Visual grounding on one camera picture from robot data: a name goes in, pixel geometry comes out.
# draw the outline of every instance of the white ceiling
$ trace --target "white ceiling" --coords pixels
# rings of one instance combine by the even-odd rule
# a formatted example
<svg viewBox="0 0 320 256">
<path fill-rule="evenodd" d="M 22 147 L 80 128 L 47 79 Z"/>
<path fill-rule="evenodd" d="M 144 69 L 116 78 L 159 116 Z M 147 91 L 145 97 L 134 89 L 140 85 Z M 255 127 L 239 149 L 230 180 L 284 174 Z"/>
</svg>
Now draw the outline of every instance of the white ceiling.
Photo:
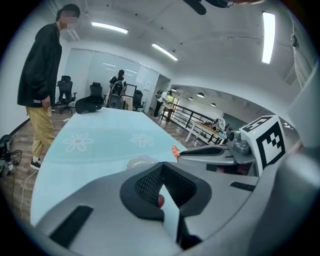
<svg viewBox="0 0 320 256">
<path fill-rule="evenodd" d="M 270 1 L 221 9 L 206 1 L 206 15 L 198 15 L 182 0 L 53 0 L 61 7 L 74 3 L 81 9 L 76 29 L 81 39 L 134 40 L 148 49 L 157 43 L 183 62 L 233 57 L 261 63 L 263 52 L 262 11 L 276 14 L 276 41 L 270 66 L 291 83 L 295 74 L 291 46 L 292 22 Z M 91 26 L 105 23 L 129 29 L 128 35 Z"/>
</svg>

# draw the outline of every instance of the light blue table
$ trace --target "light blue table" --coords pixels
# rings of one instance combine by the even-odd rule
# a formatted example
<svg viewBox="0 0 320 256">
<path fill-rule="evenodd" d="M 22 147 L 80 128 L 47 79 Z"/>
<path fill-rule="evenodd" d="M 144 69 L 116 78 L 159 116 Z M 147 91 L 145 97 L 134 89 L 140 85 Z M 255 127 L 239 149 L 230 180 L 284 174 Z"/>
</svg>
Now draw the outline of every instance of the light blue table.
<svg viewBox="0 0 320 256">
<path fill-rule="evenodd" d="M 141 112 L 102 108 L 75 114 L 57 135 L 37 175 L 31 224 L 35 226 L 48 210 L 85 184 L 125 171 L 133 158 L 149 156 L 160 162 L 177 162 L 173 145 L 180 151 L 186 150 Z M 176 216 L 178 208 L 165 188 L 161 194 L 165 198 L 165 216 Z M 176 224 L 164 225 L 175 233 Z"/>
</svg>

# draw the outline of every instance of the man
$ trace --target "man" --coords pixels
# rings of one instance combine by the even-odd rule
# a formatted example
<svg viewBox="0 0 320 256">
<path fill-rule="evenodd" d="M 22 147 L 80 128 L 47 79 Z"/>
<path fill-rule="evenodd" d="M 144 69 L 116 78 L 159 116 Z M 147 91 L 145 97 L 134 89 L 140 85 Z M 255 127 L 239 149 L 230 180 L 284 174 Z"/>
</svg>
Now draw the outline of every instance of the man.
<svg viewBox="0 0 320 256">
<path fill-rule="evenodd" d="M 58 11 L 56 23 L 40 29 L 22 70 L 17 103 L 26 107 L 33 129 L 33 158 L 30 166 L 39 170 L 44 145 L 55 139 L 51 106 L 55 103 L 58 68 L 61 59 L 60 31 L 78 23 L 80 9 L 75 4 Z"/>
<path fill-rule="evenodd" d="M 161 94 L 161 97 L 157 99 L 156 101 L 156 107 L 155 107 L 155 110 L 154 110 L 154 114 L 153 114 L 153 117 L 155 119 L 158 119 L 158 113 L 159 113 L 159 109 L 161 108 L 162 104 L 165 102 L 166 104 L 168 104 L 168 95 L 172 95 L 172 91 L 169 90 L 168 92 L 164 91 L 162 94 Z"/>
<path fill-rule="evenodd" d="M 124 78 L 124 75 L 125 75 L 125 71 L 120 69 L 119 72 L 118 72 L 118 75 L 112 77 L 111 80 L 109 81 L 110 88 L 112 88 L 112 86 L 118 81 L 122 81 L 123 86 L 127 86 L 127 83 L 126 83 L 126 80 Z"/>
</svg>

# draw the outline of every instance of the black railing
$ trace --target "black railing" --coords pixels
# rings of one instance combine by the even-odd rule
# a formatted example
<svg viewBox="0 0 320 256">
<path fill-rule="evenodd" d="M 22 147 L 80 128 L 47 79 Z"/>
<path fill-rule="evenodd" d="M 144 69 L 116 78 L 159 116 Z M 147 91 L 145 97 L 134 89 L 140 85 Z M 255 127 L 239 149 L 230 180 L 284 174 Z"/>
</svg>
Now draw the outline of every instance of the black railing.
<svg viewBox="0 0 320 256">
<path fill-rule="evenodd" d="M 192 121 L 192 122 L 196 122 L 196 121 L 203 122 L 203 121 L 206 121 L 206 122 L 210 122 L 210 123 L 213 121 L 212 118 L 210 118 L 208 116 L 205 116 L 205 115 L 203 115 L 201 113 L 195 112 L 192 109 L 189 109 L 187 107 L 179 106 L 177 104 L 173 104 L 172 107 L 174 109 L 165 108 L 163 110 L 162 118 L 166 117 L 167 121 L 173 119 L 178 123 L 178 125 L 182 126 L 185 129 L 191 129 L 192 128 L 192 124 L 190 123 L 190 121 Z M 201 128 L 199 128 L 197 126 L 194 127 L 194 132 L 200 133 L 200 131 L 201 131 Z M 207 132 L 204 129 L 202 130 L 202 133 L 204 134 L 203 137 L 205 139 L 210 140 L 210 138 L 211 138 L 211 140 L 212 140 L 212 133 Z"/>
</svg>

